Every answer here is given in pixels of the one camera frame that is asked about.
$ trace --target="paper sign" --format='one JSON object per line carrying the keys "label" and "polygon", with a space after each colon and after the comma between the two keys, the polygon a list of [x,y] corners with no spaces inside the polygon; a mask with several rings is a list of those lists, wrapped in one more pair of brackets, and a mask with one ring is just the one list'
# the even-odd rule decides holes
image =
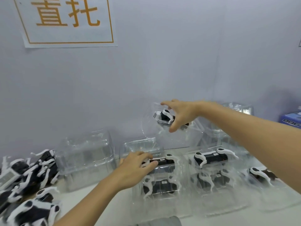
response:
{"label": "paper sign", "polygon": [[110,0],[12,0],[27,48],[117,46]]}

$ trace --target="person's left arm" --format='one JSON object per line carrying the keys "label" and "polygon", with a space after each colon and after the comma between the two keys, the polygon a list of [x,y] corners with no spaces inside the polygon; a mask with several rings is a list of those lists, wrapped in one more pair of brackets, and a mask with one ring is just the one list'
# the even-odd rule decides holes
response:
{"label": "person's left arm", "polygon": [[57,221],[54,226],[93,226],[103,213],[112,198],[121,190],[138,184],[157,165],[153,161],[141,167],[145,159],[153,156],[144,152],[130,153],[121,159],[119,167],[99,184],[73,209]]}

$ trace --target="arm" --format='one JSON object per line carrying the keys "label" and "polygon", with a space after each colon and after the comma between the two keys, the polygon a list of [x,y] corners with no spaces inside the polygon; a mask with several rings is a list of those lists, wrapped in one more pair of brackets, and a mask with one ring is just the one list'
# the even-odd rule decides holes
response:
{"label": "arm", "polygon": [[214,102],[174,99],[161,104],[176,113],[170,132],[202,116],[220,127],[301,194],[301,129],[244,114]]}
{"label": "arm", "polygon": [[121,190],[138,184],[158,162],[151,162],[144,168],[141,164],[153,156],[144,152],[130,153],[120,160],[119,167],[99,184],[73,209],[63,216],[55,226],[93,226],[112,198]]}

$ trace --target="person's right arm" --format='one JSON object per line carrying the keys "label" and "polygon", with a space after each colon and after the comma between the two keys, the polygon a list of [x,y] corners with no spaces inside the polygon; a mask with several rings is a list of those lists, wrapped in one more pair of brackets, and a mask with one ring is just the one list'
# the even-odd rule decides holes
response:
{"label": "person's right arm", "polygon": [[301,129],[244,114],[215,102],[164,101],[175,111],[170,132],[201,116],[246,148],[301,194]]}

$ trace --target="person's left hand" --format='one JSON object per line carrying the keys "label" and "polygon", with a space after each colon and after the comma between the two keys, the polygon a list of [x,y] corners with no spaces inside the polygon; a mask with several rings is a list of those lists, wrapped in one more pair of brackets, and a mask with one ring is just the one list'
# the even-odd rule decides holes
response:
{"label": "person's left hand", "polygon": [[152,159],[153,156],[145,152],[130,152],[125,159],[120,159],[119,167],[112,173],[118,179],[118,190],[124,190],[137,185],[149,172],[156,168],[157,161],[141,167],[145,159]]}

